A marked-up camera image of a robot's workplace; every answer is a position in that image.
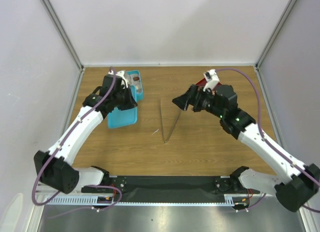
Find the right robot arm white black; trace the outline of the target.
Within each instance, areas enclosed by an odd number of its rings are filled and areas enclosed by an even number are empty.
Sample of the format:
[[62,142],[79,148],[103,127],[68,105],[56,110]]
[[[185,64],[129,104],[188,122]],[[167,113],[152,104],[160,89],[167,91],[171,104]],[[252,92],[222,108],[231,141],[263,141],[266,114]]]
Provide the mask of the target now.
[[226,133],[251,148],[276,173],[272,176],[249,168],[238,169],[238,175],[230,180],[234,192],[258,190],[276,196],[287,210],[298,211],[319,191],[319,167],[306,165],[273,141],[253,117],[238,107],[237,99],[230,85],[219,85],[212,91],[193,84],[172,102],[183,111],[192,106],[194,112],[204,110],[217,116]]

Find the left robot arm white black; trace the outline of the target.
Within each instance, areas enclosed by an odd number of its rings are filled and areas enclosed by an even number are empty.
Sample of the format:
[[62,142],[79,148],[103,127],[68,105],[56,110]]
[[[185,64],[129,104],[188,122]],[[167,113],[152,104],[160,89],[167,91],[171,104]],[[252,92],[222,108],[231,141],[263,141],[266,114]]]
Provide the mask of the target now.
[[109,189],[110,180],[95,167],[73,168],[74,160],[92,131],[109,119],[114,111],[135,110],[138,99],[133,92],[134,80],[126,71],[110,71],[83,101],[68,129],[47,151],[37,151],[33,157],[37,179],[42,184],[69,194],[92,185],[98,192]]

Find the blue tin lid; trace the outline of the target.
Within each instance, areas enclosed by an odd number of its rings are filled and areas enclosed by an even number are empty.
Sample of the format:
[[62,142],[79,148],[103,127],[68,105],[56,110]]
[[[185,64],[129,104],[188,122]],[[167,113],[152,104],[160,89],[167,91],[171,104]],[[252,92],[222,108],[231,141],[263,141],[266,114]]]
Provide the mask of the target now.
[[107,115],[107,125],[109,129],[116,129],[134,125],[138,121],[138,107],[119,110],[115,108]]

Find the metal tongs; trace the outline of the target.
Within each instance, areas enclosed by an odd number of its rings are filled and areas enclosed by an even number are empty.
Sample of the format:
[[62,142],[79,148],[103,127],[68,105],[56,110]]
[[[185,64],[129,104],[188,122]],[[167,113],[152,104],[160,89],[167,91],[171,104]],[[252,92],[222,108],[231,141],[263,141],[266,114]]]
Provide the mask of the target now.
[[163,102],[161,99],[159,99],[158,113],[161,139],[164,144],[167,144],[175,131],[176,125],[180,119],[182,111],[180,109],[175,109],[174,113],[166,114],[163,110]]

